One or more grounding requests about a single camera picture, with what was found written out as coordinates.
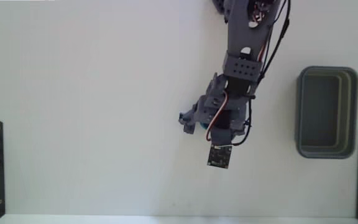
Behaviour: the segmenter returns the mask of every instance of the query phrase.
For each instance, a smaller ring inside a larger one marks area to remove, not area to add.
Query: red wire
[[[208,125],[208,128],[207,128],[207,130],[206,130],[206,140],[207,140],[207,141],[210,141],[210,140],[211,140],[211,139],[209,138],[209,132],[211,132],[212,126],[214,126],[214,124],[215,124],[215,122],[216,122],[218,116],[222,113],[224,107],[227,105],[227,102],[228,102],[229,97],[228,97],[226,91],[223,90],[223,93],[224,93],[224,101],[223,101],[223,103],[222,103],[222,106],[218,109],[218,112],[216,112],[214,118],[212,119],[212,121],[210,122],[210,124]]]

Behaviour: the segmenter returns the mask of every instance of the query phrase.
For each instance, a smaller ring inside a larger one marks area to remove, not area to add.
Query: white backdrop
[[[293,1],[228,170],[177,122],[226,44],[209,0],[0,2],[7,212],[353,217],[357,153],[302,158],[294,127],[305,67],[358,72],[358,1]]]

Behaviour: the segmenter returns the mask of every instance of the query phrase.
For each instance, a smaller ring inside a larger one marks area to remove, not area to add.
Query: robotic arm
[[[208,165],[228,168],[232,147],[244,143],[249,135],[251,101],[289,25],[291,2],[284,0],[280,8],[280,1],[213,0],[229,30],[223,74],[215,73],[205,95],[179,116],[184,132],[193,134],[197,122],[207,130],[206,140],[211,141]],[[278,13],[277,18],[280,17],[284,5],[287,16],[274,51],[267,59],[276,16]],[[233,142],[236,136],[244,137]]]

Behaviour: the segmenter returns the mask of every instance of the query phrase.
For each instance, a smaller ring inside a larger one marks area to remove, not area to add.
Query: green container
[[[355,145],[357,73],[308,67],[298,79],[296,145],[307,158],[345,159]]]

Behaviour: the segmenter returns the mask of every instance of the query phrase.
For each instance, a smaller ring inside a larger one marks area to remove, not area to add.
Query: blue part
[[[200,123],[201,127],[203,127],[205,130],[208,129],[209,124]]]

